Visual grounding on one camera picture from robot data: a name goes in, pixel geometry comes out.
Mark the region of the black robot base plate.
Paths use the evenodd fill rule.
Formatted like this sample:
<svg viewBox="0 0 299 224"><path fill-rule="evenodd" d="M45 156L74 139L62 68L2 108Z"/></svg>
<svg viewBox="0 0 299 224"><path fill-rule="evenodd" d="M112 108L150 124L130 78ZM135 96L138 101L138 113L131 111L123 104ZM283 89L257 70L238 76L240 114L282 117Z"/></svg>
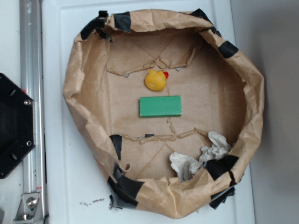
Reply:
<svg viewBox="0 0 299 224"><path fill-rule="evenodd" d="M0 75L0 178L4 179L35 146L34 100Z"/></svg>

